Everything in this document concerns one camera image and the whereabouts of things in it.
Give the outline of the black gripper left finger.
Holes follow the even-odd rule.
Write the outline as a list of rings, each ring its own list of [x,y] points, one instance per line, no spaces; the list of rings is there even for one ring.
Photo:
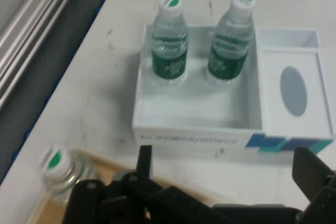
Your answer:
[[[207,223],[213,210],[177,187],[150,178],[152,146],[140,147],[136,169],[114,175],[110,184],[79,182],[63,223]]]

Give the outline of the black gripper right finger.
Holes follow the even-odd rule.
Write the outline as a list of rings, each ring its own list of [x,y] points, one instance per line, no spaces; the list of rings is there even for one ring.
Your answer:
[[[292,178],[309,204],[297,223],[335,223],[335,171],[308,148],[296,148]]]

